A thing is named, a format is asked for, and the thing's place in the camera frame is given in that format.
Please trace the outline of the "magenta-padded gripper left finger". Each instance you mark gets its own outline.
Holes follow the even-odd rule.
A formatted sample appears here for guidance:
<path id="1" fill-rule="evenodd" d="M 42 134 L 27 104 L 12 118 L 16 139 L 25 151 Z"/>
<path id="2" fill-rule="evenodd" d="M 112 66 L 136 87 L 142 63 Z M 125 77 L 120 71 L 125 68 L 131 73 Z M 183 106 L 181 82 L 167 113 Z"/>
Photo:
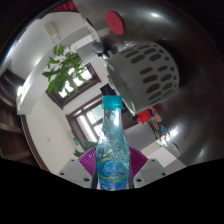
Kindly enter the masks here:
<path id="1" fill-rule="evenodd" d="M 89 149 L 78 159 L 70 159 L 59 171 L 58 176 L 83 188 L 96 189 L 95 148 Z"/>

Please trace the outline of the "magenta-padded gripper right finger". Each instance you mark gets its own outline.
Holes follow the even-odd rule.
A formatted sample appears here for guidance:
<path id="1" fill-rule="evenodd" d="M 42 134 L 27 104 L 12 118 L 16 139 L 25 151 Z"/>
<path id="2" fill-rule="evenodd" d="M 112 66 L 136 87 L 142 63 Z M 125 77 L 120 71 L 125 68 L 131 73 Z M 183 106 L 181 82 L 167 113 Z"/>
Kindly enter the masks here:
<path id="1" fill-rule="evenodd" d="M 140 188 L 167 175 L 156 158 L 148 159 L 139 150 L 130 147 L 129 187 Z"/>

